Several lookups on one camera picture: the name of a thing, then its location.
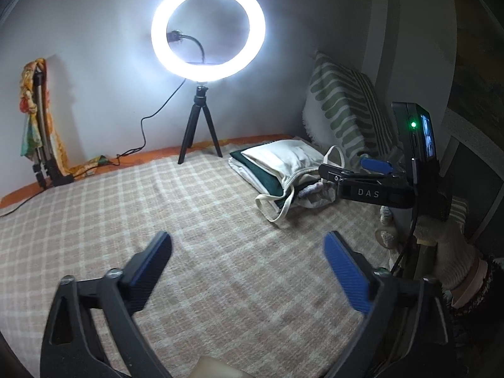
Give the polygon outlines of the dark patterned sleeve forearm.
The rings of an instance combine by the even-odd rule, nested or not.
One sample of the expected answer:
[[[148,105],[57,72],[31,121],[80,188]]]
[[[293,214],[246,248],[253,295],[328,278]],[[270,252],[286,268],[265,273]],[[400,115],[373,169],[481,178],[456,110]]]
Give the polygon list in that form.
[[[489,268],[479,289],[473,275],[455,290],[442,284],[455,342],[450,377],[503,376],[503,268],[484,261]]]

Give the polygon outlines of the right hand in white glove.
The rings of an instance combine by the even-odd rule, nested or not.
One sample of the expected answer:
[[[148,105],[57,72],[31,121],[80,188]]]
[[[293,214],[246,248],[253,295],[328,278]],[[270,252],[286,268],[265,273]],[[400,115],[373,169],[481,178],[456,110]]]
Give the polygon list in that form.
[[[467,213],[468,202],[455,196],[446,221],[422,216],[414,230],[420,243],[437,248],[432,275],[446,290],[458,289],[470,275],[475,277],[472,287],[479,289],[488,272],[489,265],[465,239]]]

